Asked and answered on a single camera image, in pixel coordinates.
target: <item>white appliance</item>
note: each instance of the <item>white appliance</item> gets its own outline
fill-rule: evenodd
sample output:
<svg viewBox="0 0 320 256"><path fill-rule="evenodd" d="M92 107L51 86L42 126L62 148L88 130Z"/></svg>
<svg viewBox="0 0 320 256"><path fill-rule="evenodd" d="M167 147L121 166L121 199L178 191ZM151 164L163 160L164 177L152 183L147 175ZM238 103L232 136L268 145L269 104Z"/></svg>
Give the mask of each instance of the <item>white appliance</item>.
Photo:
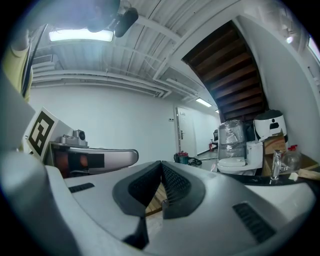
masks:
<svg viewBox="0 0 320 256"><path fill-rule="evenodd" d="M259 142L280 132L284 135L285 143L288 142L287 128L284 115L279 110L268 110L259 114L254 121L255 139Z"/></svg>
<svg viewBox="0 0 320 256"><path fill-rule="evenodd" d="M246 160L244 157L230 157L220 159L217 168L221 173L235 175L255 175L263 164L263 143L248 141L246 143Z"/></svg>

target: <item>white door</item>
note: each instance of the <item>white door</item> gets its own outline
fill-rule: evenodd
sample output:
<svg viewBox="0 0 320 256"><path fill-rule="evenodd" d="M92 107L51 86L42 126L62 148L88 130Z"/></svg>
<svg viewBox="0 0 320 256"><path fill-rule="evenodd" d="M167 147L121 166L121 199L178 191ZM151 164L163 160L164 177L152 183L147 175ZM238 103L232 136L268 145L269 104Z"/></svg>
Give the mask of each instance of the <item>white door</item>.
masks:
<svg viewBox="0 0 320 256"><path fill-rule="evenodd" d="M190 110L177 107L179 149L187 152L189 157L196 156L196 138L194 122Z"/></svg>

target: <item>plastic bottle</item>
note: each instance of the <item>plastic bottle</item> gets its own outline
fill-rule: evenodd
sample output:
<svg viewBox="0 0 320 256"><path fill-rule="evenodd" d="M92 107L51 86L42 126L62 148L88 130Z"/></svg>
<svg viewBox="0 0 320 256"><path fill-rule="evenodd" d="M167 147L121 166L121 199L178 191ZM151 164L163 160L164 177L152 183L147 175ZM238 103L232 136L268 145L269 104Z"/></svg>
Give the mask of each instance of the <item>plastic bottle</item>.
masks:
<svg viewBox="0 0 320 256"><path fill-rule="evenodd" d="M288 148L288 151L283 154L281 162L284 163L288 172L297 171L301 167L302 156L297 151L298 145L292 145Z"/></svg>

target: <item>door handle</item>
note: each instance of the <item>door handle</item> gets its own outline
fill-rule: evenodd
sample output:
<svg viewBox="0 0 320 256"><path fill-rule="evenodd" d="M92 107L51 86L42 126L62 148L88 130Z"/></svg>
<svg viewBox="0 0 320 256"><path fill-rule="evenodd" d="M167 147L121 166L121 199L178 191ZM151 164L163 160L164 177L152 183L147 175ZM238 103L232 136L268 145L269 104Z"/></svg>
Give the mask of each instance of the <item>door handle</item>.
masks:
<svg viewBox="0 0 320 256"><path fill-rule="evenodd" d="M180 130L180 137L181 137L181 140L183 140L183 139L184 139L184 134L185 134L185 132L183 132L182 130Z"/></svg>

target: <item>wooden staircase underside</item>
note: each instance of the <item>wooden staircase underside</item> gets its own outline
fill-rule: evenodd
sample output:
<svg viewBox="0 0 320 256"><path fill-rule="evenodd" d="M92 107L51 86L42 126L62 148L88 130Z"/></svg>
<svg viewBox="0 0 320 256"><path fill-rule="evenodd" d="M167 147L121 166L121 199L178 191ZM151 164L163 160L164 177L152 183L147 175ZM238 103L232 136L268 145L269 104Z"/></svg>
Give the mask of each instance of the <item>wooden staircase underside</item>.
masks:
<svg viewBox="0 0 320 256"><path fill-rule="evenodd" d="M254 57L232 21L207 36L183 60L212 95L222 122L251 121L268 109Z"/></svg>

